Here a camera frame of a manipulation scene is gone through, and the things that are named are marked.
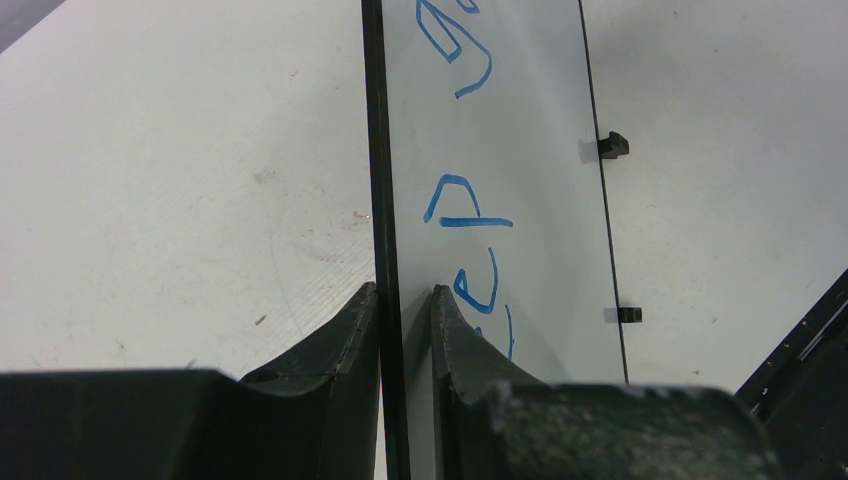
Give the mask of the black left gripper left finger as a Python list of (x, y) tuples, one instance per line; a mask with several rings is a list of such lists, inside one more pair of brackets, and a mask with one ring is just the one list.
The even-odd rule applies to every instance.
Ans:
[(1, 378), (5, 479), (370, 479), (378, 294), (240, 380), (204, 369)]

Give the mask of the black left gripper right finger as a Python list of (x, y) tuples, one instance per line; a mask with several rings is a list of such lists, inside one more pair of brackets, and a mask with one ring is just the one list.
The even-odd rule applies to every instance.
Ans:
[(764, 429), (712, 388), (548, 384), (430, 297), (440, 479), (778, 479)]

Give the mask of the white whiteboard black frame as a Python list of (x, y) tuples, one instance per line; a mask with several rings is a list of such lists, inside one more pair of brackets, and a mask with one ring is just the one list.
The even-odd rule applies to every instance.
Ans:
[(362, 5), (387, 475), (436, 472), (424, 305), (550, 383), (628, 379), (579, 1)]

